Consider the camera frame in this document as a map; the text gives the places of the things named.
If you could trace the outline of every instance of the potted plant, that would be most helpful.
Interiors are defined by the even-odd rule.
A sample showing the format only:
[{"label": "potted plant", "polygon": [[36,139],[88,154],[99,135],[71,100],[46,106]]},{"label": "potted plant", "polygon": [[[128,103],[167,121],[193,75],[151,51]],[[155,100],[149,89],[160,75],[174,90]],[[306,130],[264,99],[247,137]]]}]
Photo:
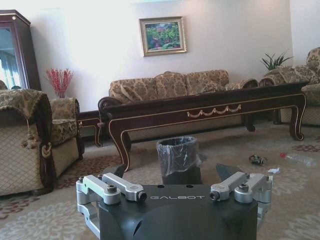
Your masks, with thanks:
[{"label": "potted plant", "polygon": [[281,66],[281,64],[283,64],[285,61],[292,59],[293,56],[291,57],[286,57],[287,51],[283,52],[280,56],[278,56],[276,59],[274,59],[275,57],[275,53],[270,56],[270,54],[265,53],[265,55],[267,56],[266,59],[264,59],[263,57],[261,58],[262,60],[260,62],[262,62],[264,64],[264,66],[269,70],[273,70],[275,69],[277,66]]}]

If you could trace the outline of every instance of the picture frame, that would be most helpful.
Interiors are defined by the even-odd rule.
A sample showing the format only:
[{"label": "picture frame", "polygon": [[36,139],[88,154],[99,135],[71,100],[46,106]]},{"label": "picture frame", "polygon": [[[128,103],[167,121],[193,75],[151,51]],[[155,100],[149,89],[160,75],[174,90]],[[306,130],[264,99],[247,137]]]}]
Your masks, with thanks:
[{"label": "picture frame", "polygon": [[139,19],[143,56],[187,52],[182,16]]}]

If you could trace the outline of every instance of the patterned rug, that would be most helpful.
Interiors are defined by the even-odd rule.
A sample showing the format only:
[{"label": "patterned rug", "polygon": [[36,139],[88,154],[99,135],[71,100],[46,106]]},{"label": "patterned rug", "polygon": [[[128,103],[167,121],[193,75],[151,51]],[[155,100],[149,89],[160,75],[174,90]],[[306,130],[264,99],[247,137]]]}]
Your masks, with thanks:
[{"label": "patterned rug", "polygon": [[[248,173],[274,174],[272,209],[258,232],[259,240],[320,240],[320,128],[303,127],[304,141],[294,141],[289,126],[263,123],[255,132],[244,127],[194,135],[206,159],[201,167],[205,184],[220,182],[217,163],[238,166]],[[137,143],[130,153],[132,167],[124,178],[139,184],[161,184],[156,142]],[[94,240],[83,216],[77,212],[75,182],[80,176],[98,174],[121,163],[114,146],[106,146],[103,156],[74,163],[62,174],[55,190],[43,196],[28,193],[0,197],[1,240]],[[309,156],[317,167],[291,164],[280,153]],[[268,159],[265,166],[252,165],[257,154]]]}]

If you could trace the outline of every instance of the table leg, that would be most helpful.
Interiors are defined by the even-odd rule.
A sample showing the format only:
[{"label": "table leg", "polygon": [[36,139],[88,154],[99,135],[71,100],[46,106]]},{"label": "table leg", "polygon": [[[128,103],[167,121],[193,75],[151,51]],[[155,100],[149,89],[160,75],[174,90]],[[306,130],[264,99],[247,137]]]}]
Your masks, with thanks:
[{"label": "table leg", "polygon": [[273,124],[274,125],[282,124],[281,123],[280,109],[272,110],[272,118],[273,118]]},{"label": "table leg", "polygon": [[101,127],[98,127],[98,126],[94,127],[94,142],[98,148],[102,147],[102,144],[100,143],[100,131],[101,131]]},{"label": "table leg", "polygon": [[246,114],[245,115],[245,127],[249,132],[254,132],[256,130],[254,126],[254,115]]},{"label": "table leg", "polygon": [[119,152],[122,160],[122,164],[125,165],[125,172],[128,171],[130,167],[130,156],[129,150],[131,149],[131,140],[127,132],[111,132],[109,131],[111,138]]},{"label": "table leg", "polygon": [[291,108],[290,135],[294,140],[302,141],[304,135],[301,133],[301,122],[305,112],[305,105]]}]

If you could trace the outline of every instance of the paper scrap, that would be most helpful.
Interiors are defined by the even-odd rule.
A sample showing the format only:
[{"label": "paper scrap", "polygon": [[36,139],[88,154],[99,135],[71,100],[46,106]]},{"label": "paper scrap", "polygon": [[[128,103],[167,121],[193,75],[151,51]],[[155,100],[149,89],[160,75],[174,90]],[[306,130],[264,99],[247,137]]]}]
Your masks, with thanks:
[{"label": "paper scrap", "polygon": [[268,170],[268,173],[278,174],[278,173],[280,173],[280,167],[278,167],[278,168],[270,168]]}]

